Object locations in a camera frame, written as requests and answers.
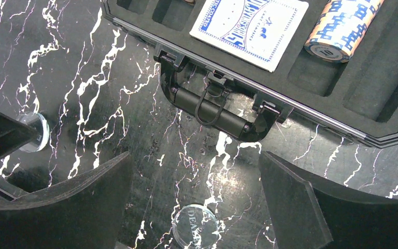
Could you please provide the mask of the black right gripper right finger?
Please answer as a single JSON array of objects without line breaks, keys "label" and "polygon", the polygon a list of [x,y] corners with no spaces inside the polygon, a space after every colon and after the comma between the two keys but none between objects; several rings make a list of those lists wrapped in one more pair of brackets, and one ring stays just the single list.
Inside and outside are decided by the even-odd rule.
[{"label": "black right gripper right finger", "polygon": [[398,199],[340,185],[269,151],[259,170],[279,248],[398,248]]}]

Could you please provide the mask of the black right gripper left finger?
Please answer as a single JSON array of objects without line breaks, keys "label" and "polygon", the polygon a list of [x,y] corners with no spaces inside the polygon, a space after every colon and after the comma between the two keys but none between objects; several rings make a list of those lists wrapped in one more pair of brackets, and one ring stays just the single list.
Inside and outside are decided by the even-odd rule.
[{"label": "black right gripper left finger", "polygon": [[128,152],[51,187],[0,201],[0,248],[114,248],[133,176]]}]

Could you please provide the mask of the clear round acrylic disc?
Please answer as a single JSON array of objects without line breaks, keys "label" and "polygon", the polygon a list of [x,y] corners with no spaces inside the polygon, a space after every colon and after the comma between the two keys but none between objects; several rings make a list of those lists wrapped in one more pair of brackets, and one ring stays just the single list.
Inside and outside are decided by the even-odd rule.
[{"label": "clear round acrylic disc", "polygon": [[25,113],[17,117],[17,121],[33,128],[37,132],[36,139],[25,144],[20,151],[25,153],[35,153],[43,150],[50,139],[50,127],[46,118],[41,113]]}]

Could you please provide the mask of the clear acrylic dealer button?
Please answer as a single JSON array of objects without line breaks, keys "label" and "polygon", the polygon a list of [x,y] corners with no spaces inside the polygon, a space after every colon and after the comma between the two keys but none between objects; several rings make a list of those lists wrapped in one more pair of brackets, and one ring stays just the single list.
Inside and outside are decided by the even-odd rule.
[{"label": "clear acrylic dealer button", "polygon": [[212,248],[218,240],[218,227],[214,213],[199,204],[184,206],[172,222],[173,237],[181,248]]}]

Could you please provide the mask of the blue playing card deck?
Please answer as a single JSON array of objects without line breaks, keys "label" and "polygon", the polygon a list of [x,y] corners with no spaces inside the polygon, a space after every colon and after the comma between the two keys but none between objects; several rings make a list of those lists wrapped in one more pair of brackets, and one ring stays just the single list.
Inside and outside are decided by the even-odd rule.
[{"label": "blue playing card deck", "polygon": [[308,7],[304,1],[206,1],[189,34],[272,73]]}]

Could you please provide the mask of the orange poker chip stack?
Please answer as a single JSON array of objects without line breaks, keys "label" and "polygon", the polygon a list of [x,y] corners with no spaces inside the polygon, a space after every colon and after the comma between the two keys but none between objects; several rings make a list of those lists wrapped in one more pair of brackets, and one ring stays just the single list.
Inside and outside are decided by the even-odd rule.
[{"label": "orange poker chip stack", "polygon": [[328,1],[310,33],[305,50],[324,61],[348,62],[384,1]]}]

